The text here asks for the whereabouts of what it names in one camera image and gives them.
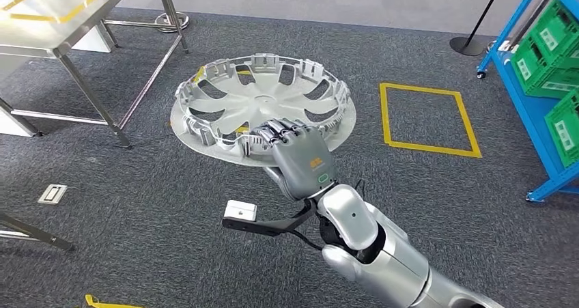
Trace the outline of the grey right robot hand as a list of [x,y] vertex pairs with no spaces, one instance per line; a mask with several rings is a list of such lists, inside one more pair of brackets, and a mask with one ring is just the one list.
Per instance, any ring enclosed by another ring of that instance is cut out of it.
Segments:
[[251,129],[272,151],[266,175],[296,201],[317,197],[337,183],[337,169],[320,129],[301,120],[270,119]]

